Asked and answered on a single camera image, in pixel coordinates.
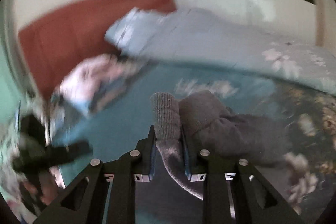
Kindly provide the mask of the left hand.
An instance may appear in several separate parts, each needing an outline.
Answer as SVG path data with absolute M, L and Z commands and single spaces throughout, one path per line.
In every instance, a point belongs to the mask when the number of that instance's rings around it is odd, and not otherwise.
M 55 177 L 48 170 L 43 170 L 36 175 L 27 177 L 22 181 L 25 189 L 37 197 L 45 205 L 50 205 L 58 196 L 60 188 L 56 184 Z

